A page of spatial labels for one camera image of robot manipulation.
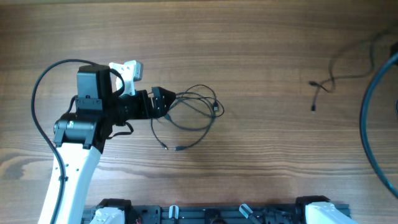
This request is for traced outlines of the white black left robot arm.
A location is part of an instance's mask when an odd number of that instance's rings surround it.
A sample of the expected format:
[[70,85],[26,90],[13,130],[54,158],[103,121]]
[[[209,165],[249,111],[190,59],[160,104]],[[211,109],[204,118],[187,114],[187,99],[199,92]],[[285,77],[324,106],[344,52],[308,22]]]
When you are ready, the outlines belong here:
[[176,94],[153,87],[153,97],[136,91],[142,64],[99,65],[85,62],[77,73],[78,94],[54,124],[50,147],[54,162],[39,223],[80,223],[93,173],[113,126],[129,126],[132,119],[155,119],[167,114]]

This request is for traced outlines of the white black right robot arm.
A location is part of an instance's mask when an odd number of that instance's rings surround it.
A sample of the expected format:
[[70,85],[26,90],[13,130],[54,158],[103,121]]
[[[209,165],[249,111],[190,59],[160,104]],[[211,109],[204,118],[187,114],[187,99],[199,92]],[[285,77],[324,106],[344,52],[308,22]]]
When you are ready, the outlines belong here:
[[327,197],[323,195],[310,195],[297,197],[295,201],[298,221],[304,224],[357,224],[349,212],[349,207],[340,210]]

